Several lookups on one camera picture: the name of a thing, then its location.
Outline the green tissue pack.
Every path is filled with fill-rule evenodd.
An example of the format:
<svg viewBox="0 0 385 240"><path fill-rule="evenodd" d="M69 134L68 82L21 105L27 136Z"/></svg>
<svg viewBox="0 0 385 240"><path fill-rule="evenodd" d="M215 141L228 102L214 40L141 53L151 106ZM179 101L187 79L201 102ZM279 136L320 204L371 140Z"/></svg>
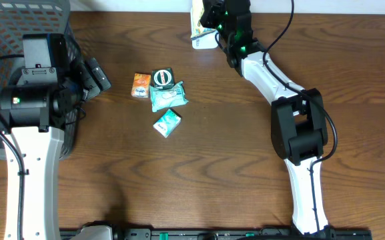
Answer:
<svg viewBox="0 0 385 240"><path fill-rule="evenodd" d="M163 137L167 138L172 131L181 123L181 117L168 109L154 124L153 128Z"/></svg>

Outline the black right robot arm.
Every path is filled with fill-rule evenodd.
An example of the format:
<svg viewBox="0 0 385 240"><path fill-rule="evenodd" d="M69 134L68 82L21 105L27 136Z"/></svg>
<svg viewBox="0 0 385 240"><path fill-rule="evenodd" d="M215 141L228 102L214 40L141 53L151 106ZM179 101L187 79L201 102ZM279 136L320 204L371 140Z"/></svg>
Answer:
<svg viewBox="0 0 385 240"><path fill-rule="evenodd" d="M293 226L301 236L324 238L328 229L320 183L326 112L317 89L306 90L276 67L251 26L249 1L204 0L200 23L215 29L230 67L260 91L271 106L271 141L288 169L294 211Z"/></svg>

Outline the mint green snack pouch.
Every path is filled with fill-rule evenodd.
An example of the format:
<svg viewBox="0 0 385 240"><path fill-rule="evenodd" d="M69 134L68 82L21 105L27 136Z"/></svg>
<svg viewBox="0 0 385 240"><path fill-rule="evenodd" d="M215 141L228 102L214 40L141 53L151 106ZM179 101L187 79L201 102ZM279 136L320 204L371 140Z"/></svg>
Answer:
<svg viewBox="0 0 385 240"><path fill-rule="evenodd" d="M157 112L161 109L186 105L189 101L185 97L183 81L176 83L171 89L149 88L151 110Z"/></svg>

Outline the round green white item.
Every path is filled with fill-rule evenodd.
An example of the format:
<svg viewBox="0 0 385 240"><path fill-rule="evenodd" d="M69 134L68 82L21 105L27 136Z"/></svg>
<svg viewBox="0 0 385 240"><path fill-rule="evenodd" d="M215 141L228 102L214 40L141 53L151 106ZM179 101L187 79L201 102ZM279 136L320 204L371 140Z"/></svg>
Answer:
<svg viewBox="0 0 385 240"><path fill-rule="evenodd" d="M151 74L152 86L156 89L171 89L174 83L174 76L171 67L153 70Z"/></svg>

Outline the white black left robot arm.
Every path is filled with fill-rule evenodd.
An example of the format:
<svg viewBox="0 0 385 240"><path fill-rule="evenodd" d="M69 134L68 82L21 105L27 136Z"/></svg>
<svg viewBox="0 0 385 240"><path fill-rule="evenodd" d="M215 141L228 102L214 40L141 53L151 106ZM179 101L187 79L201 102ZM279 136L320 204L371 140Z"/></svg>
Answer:
<svg viewBox="0 0 385 240"><path fill-rule="evenodd" d="M22 38L24 62L0 92L7 158L7 239L60 239L58 168L75 139L82 105L111 86L95 59L60 33Z"/></svg>

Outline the orange tissue pack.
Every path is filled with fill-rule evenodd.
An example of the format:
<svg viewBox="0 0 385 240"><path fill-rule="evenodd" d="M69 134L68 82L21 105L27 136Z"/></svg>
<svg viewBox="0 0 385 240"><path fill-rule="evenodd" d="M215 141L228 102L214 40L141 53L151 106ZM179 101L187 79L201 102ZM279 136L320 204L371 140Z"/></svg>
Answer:
<svg viewBox="0 0 385 240"><path fill-rule="evenodd" d="M131 88L131 96L137 98L148 98L150 81L151 75L136 73L134 75L133 85Z"/></svg>

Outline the yellow white snack bag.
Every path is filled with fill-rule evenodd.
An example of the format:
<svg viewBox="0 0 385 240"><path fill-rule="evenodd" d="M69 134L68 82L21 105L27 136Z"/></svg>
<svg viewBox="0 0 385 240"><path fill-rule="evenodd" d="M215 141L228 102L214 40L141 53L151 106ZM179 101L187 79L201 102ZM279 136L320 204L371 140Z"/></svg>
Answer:
<svg viewBox="0 0 385 240"><path fill-rule="evenodd" d="M204 14L203 0L191 1L191 40L201 36L213 33L215 29L206 28L200 23L200 19Z"/></svg>

